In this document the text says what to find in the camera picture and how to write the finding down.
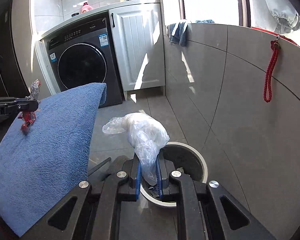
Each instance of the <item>cabinet handle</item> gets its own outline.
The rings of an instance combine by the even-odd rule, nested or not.
[[[113,27],[115,27],[115,25],[114,25],[114,19],[113,19],[113,13],[111,14],[111,16],[112,16],[112,24],[113,24]]]

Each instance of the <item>white countertop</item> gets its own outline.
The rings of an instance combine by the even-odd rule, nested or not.
[[[118,8],[118,7],[127,6],[127,5],[143,4],[143,3],[160,3],[160,0],[131,0],[131,1],[113,3],[113,4],[106,5],[106,6],[101,6],[99,8],[95,8],[93,10],[90,10],[90,11],[87,11],[85,13],[74,16],[74,17],[58,24],[57,26],[54,26],[53,28],[51,28],[50,30],[48,30],[44,34],[42,34],[41,37],[39,38],[39,40],[42,40],[46,36],[48,36],[51,33],[55,32],[56,30],[58,30],[58,29],[60,29],[64,26],[67,26],[70,23],[81,20],[83,18],[92,16],[92,15],[95,15],[95,14],[98,14],[98,13],[102,13],[102,12],[108,11],[108,10],[113,9],[113,8]]]

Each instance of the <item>washing machine door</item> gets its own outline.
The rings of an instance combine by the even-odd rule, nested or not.
[[[70,46],[58,62],[58,74],[67,89],[94,82],[103,83],[106,73],[106,60],[102,53],[87,43]]]

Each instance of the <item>triangular cutout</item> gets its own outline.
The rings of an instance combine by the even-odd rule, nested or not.
[[[237,230],[249,225],[249,220],[237,209],[235,205],[231,203],[227,197],[222,196],[220,201],[232,230]]]
[[[72,197],[64,203],[63,206],[49,218],[48,225],[58,228],[61,231],[65,230],[77,199],[77,197]]]

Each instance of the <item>gray tile floor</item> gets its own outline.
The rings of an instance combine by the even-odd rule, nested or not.
[[[98,110],[90,144],[88,169],[108,157],[114,160],[119,155],[126,155],[130,158],[134,155],[134,150],[127,141],[126,133],[106,135],[102,132],[102,126],[112,117],[144,112],[162,123],[167,130],[170,141],[187,143],[162,91],[162,88],[138,90],[130,93],[128,100],[122,104],[103,107]],[[107,163],[93,174],[91,179],[100,179],[109,164]],[[176,222],[175,209],[155,206],[140,194],[140,199],[136,203],[122,202],[119,239],[177,239]]]

